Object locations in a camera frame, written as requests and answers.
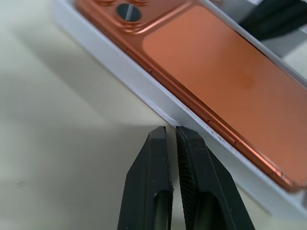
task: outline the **white tray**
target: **white tray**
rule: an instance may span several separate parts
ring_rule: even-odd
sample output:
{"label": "white tray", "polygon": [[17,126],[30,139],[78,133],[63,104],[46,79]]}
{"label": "white tray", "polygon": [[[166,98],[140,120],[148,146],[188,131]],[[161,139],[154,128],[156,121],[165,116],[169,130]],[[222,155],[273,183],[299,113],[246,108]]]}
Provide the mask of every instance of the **white tray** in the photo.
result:
{"label": "white tray", "polygon": [[[263,209],[277,218],[307,219],[307,208],[303,205],[306,199],[305,191],[290,194],[281,189],[98,31],[76,11],[73,2],[73,0],[54,0],[54,14],[57,22],[82,47],[169,124],[186,126],[199,132],[208,147],[231,173],[235,182]],[[233,28],[236,27],[235,22],[212,4],[208,3],[208,7]],[[261,43],[251,37],[248,39],[272,61],[283,66],[291,74],[297,74],[277,56],[265,50]]]}

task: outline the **white table surface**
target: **white table surface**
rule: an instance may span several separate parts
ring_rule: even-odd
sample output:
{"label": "white table surface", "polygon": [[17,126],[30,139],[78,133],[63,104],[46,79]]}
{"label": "white table surface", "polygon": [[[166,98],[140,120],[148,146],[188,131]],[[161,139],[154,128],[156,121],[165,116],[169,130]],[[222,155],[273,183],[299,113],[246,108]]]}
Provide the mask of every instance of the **white table surface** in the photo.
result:
{"label": "white table surface", "polygon": [[[165,121],[54,25],[48,0],[1,1],[0,51],[0,230],[116,229],[126,173]],[[257,230],[307,229],[240,193]],[[174,196],[183,230],[178,181]]]}

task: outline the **camera lens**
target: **camera lens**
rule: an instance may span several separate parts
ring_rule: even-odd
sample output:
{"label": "camera lens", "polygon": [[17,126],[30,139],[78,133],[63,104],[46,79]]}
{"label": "camera lens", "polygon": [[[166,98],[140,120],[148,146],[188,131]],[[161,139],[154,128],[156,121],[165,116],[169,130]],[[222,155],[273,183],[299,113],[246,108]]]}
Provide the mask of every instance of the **camera lens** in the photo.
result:
{"label": "camera lens", "polygon": [[117,14],[125,21],[137,22],[141,18],[141,11],[133,4],[123,3],[117,7]]}

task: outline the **copper phone back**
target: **copper phone back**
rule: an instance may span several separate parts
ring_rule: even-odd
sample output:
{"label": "copper phone back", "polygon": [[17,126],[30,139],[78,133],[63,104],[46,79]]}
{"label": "copper phone back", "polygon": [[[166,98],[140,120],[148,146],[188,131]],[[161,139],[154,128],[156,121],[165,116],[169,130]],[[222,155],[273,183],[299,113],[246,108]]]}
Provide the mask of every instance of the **copper phone back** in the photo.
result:
{"label": "copper phone back", "polygon": [[[123,4],[137,10],[133,20],[119,15]],[[290,192],[306,187],[307,90],[200,2],[77,0],[77,7],[276,183]]]}

